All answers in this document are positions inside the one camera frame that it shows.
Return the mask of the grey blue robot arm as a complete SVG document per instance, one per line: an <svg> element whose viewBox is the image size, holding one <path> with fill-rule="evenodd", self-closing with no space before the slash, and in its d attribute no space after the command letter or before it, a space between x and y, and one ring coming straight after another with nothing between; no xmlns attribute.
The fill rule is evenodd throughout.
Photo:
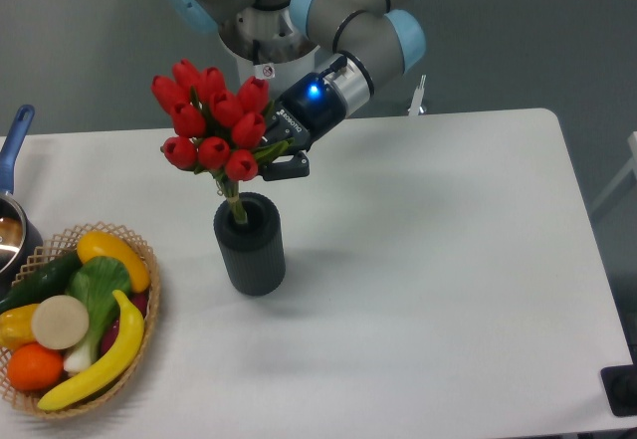
<svg viewBox="0 0 637 439"><path fill-rule="evenodd" d="M267 181L306 176L307 152L424 55L410 0L168 0L192 29L216 34L241 80L268 81L264 145L290 139Z"/></svg>

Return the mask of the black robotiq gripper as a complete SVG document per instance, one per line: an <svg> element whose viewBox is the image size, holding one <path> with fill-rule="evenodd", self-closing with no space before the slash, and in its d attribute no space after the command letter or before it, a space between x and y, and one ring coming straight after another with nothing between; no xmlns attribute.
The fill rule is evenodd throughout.
<svg viewBox="0 0 637 439"><path fill-rule="evenodd" d="M345 119L346 108L336 90L319 74L308 74L285 90L265 117L262 145L290 139L290 153L309 150L312 145ZM310 161L304 152L276 160L259 170L265 181L303 178L310 175Z"/></svg>

